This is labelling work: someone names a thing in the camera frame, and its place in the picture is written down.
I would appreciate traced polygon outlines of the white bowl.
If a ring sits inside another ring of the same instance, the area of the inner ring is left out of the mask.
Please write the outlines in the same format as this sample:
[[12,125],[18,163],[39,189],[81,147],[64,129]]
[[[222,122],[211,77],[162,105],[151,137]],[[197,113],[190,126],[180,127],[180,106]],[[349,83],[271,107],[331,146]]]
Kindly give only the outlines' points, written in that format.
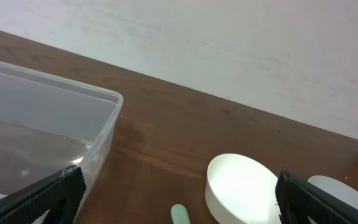
[[277,180],[273,172],[249,157],[218,155],[207,168],[207,207],[222,224],[280,224]]

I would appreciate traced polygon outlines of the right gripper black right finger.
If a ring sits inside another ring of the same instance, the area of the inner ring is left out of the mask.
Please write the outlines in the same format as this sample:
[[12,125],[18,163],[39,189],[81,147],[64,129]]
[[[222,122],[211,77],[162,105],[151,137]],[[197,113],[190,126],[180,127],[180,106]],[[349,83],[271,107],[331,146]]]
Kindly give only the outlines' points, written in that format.
[[282,224],[358,224],[358,209],[287,170],[281,171],[275,195]]

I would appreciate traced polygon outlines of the yellow bowl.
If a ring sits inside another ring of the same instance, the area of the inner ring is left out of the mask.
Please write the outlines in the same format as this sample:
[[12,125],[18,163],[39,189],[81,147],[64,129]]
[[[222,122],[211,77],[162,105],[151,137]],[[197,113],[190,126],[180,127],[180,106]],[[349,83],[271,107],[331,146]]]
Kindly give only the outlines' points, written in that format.
[[342,216],[350,223],[358,223],[358,191],[330,177],[315,175],[308,183],[319,188],[314,190],[325,207],[332,209],[335,216]]

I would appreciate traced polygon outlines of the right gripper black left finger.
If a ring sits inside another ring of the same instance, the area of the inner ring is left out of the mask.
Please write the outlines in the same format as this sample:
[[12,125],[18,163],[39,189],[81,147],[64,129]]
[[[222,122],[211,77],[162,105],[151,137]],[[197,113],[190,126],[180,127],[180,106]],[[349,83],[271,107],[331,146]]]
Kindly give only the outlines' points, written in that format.
[[0,223],[72,224],[86,184],[80,167],[68,166],[0,199]]

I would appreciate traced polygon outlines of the mint green spoon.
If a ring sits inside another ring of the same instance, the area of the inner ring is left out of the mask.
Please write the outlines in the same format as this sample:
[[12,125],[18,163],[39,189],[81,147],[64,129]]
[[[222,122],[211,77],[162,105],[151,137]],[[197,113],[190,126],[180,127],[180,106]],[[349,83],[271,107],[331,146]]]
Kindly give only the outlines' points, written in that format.
[[187,209],[182,204],[173,205],[170,212],[173,224],[190,224]]

